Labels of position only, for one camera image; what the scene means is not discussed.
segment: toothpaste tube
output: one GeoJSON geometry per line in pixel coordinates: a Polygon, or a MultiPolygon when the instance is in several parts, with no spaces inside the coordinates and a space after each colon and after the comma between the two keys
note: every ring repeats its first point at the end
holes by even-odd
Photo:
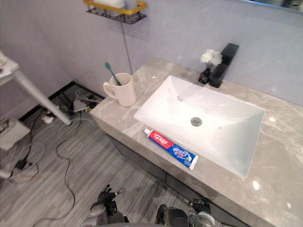
{"type": "Polygon", "coordinates": [[[161,135],[155,130],[145,129],[144,132],[147,134],[147,137],[158,144],[160,147],[169,152],[175,159],[181,162],[190,170],[193,170],[197,160],[198,155],[194,155],[174,142],[167,139],[165,136],[161,135]]]}

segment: white flower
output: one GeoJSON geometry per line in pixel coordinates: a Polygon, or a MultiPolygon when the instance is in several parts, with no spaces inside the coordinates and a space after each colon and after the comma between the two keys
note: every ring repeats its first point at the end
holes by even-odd
{"type": "Polygon", "coordinates": [[[206,52],[201,56],[201,62],[202,63],[210,62],[213,58],[213,55],[214,55],[214,50],[206,50],[206,52]]]}
{"type": "Polygon", "coordinates": [[[217,66],[217,65],[221,64],[221,62],[222,62],[222,55],[218,51],[215,51],[214,55],[213,55],[213,58],[211,59],[210,62],[214,66],[217,66]]]}

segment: mug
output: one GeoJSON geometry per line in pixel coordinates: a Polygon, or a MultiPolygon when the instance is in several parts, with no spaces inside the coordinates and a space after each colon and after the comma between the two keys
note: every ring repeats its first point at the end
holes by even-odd
{"type": "Polygon", "coordinates": [[[119,86],[116,83],[115,78],[112,77],[109,80],[109,83],[103,83],[103,89],[105,93],[108,96],[117,99],[121,106],[131,106],[136,102],[136,95],[134,93],[132,76],[128,73],[122,72],[116,74],[116,77],[118,78],[122,86],[119,86]]]}

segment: marble countertop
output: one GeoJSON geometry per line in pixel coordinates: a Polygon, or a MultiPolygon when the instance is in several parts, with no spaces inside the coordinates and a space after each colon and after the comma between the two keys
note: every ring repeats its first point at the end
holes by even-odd
{"type": "Polygon", "coordinates": [[[205,88],[266,110],[255,155],[246,179],[200,157],[189,170],[149,141],[147,127],[133,115],[158,86],[172,75],[197,82],[198,72],[151,59],[133,75],[137,102],[122,107],[107,97],[91,114],[116,138],[190,188],[250,226],[303,227],[303,107],[224,81],[205,88]]]}

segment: small black vase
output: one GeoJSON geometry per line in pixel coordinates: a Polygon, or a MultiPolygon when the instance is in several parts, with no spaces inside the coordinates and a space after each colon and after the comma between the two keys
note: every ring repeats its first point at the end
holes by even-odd
{"type": "Polygon", "coordinates": [[[206,68],[203,72],[200,73],[199,82],[202,84],[207,84],[209,82],[210,68],[206,68]]]}

